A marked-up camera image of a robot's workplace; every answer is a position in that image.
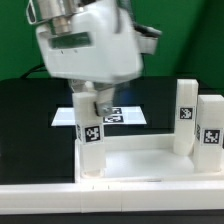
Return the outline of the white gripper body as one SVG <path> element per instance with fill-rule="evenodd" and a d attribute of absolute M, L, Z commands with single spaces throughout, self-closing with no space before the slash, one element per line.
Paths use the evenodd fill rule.
<path fill-rule="evenodd" d="M 36 29 L 49 74 L 118 84 L 139 77 L 142 59 L 128 13 L 114 1 L 96 1 L 70 18 L 71 32 L 53 35 L 46 24 Z"/>

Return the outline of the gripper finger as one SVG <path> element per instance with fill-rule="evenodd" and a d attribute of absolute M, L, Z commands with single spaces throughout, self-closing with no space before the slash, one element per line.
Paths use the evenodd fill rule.
<path fill-rule="evenodd" d="M 86 82 L 77 79 L 70 79 L 68 81 L 69 87 L 74 95 L 81 94 L 87 91 Z"/>
<path fill-rule="evenodd" d="M 112 114 L 113 97 L 115 86 L 106 83 L 94 83 L 96 100 L 94 102 L 96 114 L 99 117 L 106 117 Z"/>

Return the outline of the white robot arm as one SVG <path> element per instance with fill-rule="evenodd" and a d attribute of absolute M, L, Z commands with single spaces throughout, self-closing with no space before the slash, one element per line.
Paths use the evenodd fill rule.
<path fill-rule="evenodd" d="M 96 114 L 111 114 L 115 86 L 142 69 L 128 13 L 116 0 L 29 0 L 26 15 L 49 74 L 92 82 Z"/>

